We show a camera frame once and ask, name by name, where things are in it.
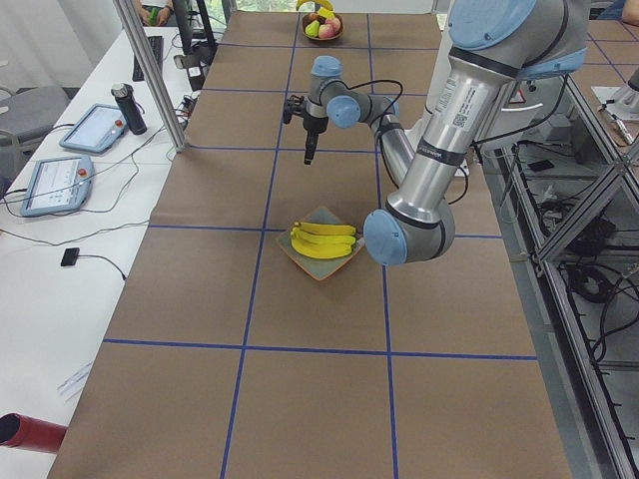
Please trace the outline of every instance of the keyboard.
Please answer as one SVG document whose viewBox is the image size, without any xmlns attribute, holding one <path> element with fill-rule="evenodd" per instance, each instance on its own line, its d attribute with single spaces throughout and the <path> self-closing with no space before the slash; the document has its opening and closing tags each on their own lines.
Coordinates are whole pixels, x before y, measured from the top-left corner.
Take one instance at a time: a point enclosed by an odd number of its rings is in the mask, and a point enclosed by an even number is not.
<svg viewBox="0 0 639 479">
<path fill-rule="evenodd" d="M 151 37 L 147 37 L 149 39 L 149 44 L 151 45 L 151 51 L 153 52 L 153 56 L 158 62 L 158 67 L 160 67 L 160 72 L 162 73 L 162 61 L 164 60 L 164 37 L 160 35 L 154 35 Z M 133 57 L 133 81 L 141 82 L 144 80 L 144 73 L 142 72 L 142 67 L 140 66 L 140 62 L 138 59 Z"/>
</svg>

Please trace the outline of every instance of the person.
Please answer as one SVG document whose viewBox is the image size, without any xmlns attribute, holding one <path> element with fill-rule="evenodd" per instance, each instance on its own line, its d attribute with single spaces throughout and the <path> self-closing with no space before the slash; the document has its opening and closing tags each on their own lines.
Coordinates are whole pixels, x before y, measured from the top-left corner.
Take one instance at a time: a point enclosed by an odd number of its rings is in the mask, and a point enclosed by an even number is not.
<svg viewBox="0 0 639 479">
<path fill-rule="evenodd" d="M 630 25 L 639 26 L 639 0 L 615 0 L 601 15 L 598 20 L 621 20 Z"/>
<path fill-rule="evenodd" d="M 146 27 L 176 27 L 173 0 L 134 0 L 140 20 Z"/>
</svg>

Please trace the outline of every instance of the black smartphone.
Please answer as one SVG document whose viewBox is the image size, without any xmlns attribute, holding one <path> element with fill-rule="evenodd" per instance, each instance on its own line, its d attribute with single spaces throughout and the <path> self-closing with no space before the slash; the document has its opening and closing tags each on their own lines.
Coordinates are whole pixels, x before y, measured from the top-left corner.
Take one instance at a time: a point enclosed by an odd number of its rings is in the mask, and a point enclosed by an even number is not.
<svg viewBox="0 0 639 479">
<path fill-rule="evenodd" d="M 548 160 L 542 160 L 540 162 L 529 163 L 528 168 L 533 172 L 542 172 L 549 168 L 554 168 L 554 165 Z"/>
<path fill-rule="evenodd" d="M 64 254 L 62 255 L 62 261 L 60 261 L 60 265 L 74 266 L 76 261 L 78 260 L 79 254 L 80 254 L 80 249 L 78 247 L 67 247 L 64 250 Z"/>
</svg>

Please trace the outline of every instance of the banana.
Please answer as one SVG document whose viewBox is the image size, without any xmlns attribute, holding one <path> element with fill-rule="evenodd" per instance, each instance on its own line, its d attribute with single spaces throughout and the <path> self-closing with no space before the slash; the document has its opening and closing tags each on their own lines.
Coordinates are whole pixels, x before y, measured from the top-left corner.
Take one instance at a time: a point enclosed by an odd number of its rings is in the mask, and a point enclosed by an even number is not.
<svg viewBox="0 0 639 479">
<path fill-rule="evenodd" d="M 318 15 L 324 18 L 335 18 L 335 14 L 332 12 L 332 10 L 328 10 L 324 7 L 319 7 Z"/>
<path fill-rule="evenodd" d="M 313 244 L 295 235 L 291 236 L 291 246 L 302 256 L 314 259 L 335 259 L 352 253 L 352 247 L 349 244 Z"/>
<path fill-rule="evenodd" d="M 313 244 L 355 244 L 356 242 L 356 238 L 351 235 L 314 235 L 313 233 L 300 230 L 298 227 L 293 227 L 291 236 L 312 242 Z"/>
<path fill-rule="evenodd" d="M 348 235 L 354 236 L 356 229 L 351 225 L 322 225 L 319 223 L 296 222 L 294 227 L 298 227 L 303 232 L 314 235 Z"/>
<path fill-rule="evenodd" d="M 308 3 L 312 0 L 298 0 L 298 4 L 296 5 L 296 10 L 300 10 L 300 7 L 302 5 L 304 5 L 305 3 Z M 321 7 L 326 8 L 326 10 L 330 10 L 332 11 L 332 4 L 328 1 L 328 0 L 313 0 L 314 3 L 317 3 L 318 5 L 320 5 Z"/>
</svg>

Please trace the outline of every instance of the fruit bowl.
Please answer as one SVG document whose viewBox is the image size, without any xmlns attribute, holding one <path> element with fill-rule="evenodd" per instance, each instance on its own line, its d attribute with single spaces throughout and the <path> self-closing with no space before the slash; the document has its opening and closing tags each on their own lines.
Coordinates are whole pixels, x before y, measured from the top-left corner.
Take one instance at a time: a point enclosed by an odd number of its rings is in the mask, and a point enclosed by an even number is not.
<svg viewBox="0 0 639 479">
<path fill-rule="evenodd" d="M 340 220 L 327 207 L 319 207 L 315 211 L 309 213 L 301 219 L 304 222 L 320 223 L 324 225 L 340 225 Z M 363 238 L 358 238 L 352 248 L 352 252 L 348 256 L 337 257 L 335 259 L 314 259 L 299 254 L 291 246 L 291 229 L 286 230 L 278 236 L 278 246 L 284 253 L 293 260 L 301 269 L 303 269 L 310 277 L 317 281 L 322 281 L 331 276 L 334 272 L 347 264 L 356 254 L 363 248 Z"/>
<path fill-rule="evenodd" d="M 334 14 L 335 18 L 337 18 L 339 20 L 339 30 L 337 30 L 337 33 L 335 33 L 332 37 L 329 38 L 320 38 L 320 37 L 312 37 L 311 35 L 307 34 L 307 26 L 309 25 L 310 22 L 313 21 L 313 14 L 314 13 L 308 13 L 307 15 L 305 15 L 304 17 L 302 17 L 302 33 L 305 37 L 317 41 L 317 42 L 329 42 L 330 40 L 334 40 L 335 38 L 339 38 L 341 36 L 341 34 L 343 33 L 343 20 L 341 18 L 340 15 L 337 15 L 336 13 Z"/>
</svg>

